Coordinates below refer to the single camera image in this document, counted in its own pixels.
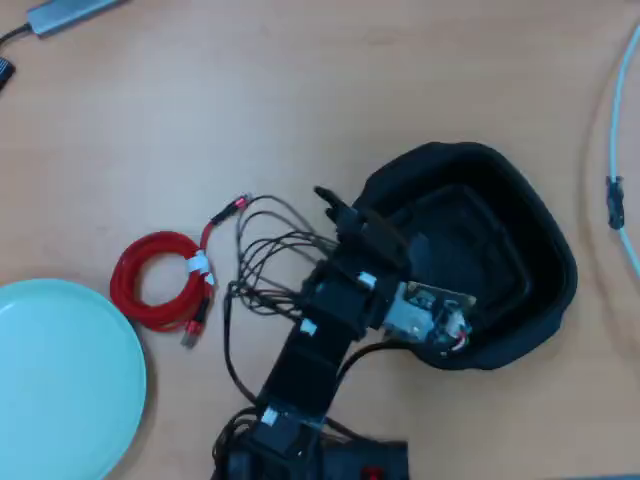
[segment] cable connector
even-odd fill
[[[221,224],[222,222],[227,220],[229,217],[234,216],[240,210],[247,208],[247,205],[249,205],[249,202],[251,202],[251,196],[248,194],[242,195],[236,198],[233,202],[229,203],[226,207],[224,207],[220,211],[220,213],[214,216],[211,219],[210,223],[212,223],[213,225]]]
[[[4,88],[14,73],[16,73],[16,67],[9,60],[0,57],[0,90]]]
[[[624,190],[622,189],[622,177],[616,177],[615,181],[607,177],[607,208],[609,209],[609,226],[614,230],[624,227]]]
[[[182,337],[182,345],[189,350],[196,346],[198,340],[202,336],[204,331],[204,323],[207,318],[207,310],[209,309],[210,299],[205,298],[198,305],[198,310],[191,320],[187,322],[185,327],[184,336]]]

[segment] light blue plate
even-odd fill
[[[0,479],[104,478],[146,383],[133,328],[101,295],[61,280],[0,288]]]

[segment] black bowl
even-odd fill
[[[494,369],[553,335],[577,288],[577,267],[555,220],[502,155],[477,143],[429,143],[374,173],[354,203],[408,239],[429,240],[413,280],[474,295],[467,348],[414,353],[444,369]]]

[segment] coiled red cable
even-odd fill
[[[207,272],[191,272],[182,292],[161,305],[148,305],[136,295],[140,272],[144,264],[156,255],[173,253],[189,260],[199,250],[206,254],[213,229],[247,204],[248,197],[239,197],[213,217],[202,232],[200,246],[182,233],[168,231],[151,233],[132,243],[120,256],[111,277],[110,295],[116,307],[128,318],[156,332],[185,327],[187,335],[183,343],[193,346],[202,333],[214,295],[214,286],[208,281]]]

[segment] wooden table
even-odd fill
[[[3,1],[1,29],[27,6]],[[486,142],[573,248],[580,287],[562,331],[496,372],[371,356],[332,414],[408,438],[416,479],[640,471],[640,291],[604,205],[607,79],[639,15],[614,0],[134,0],[15,42],[4,54],[19,73],[0,98],[0,281],[54,276],[106,294],[130,242],[197,235],[239,192],[277,193],[328,229],[313,185],[352,200],[421,143]],[[640,242],[640,59],[630,75],[620,168]],[[231,226],[213,237],[225,283]],[[145,297],[170,298],[182,269],[155,267]],[[240,308],[234,322],[234,359],[257,390],[289,326]],[[149,407],[111,478],[207,479],[214,438],[245,405],[222,360],[220,302],[191,353],[141,334]]]

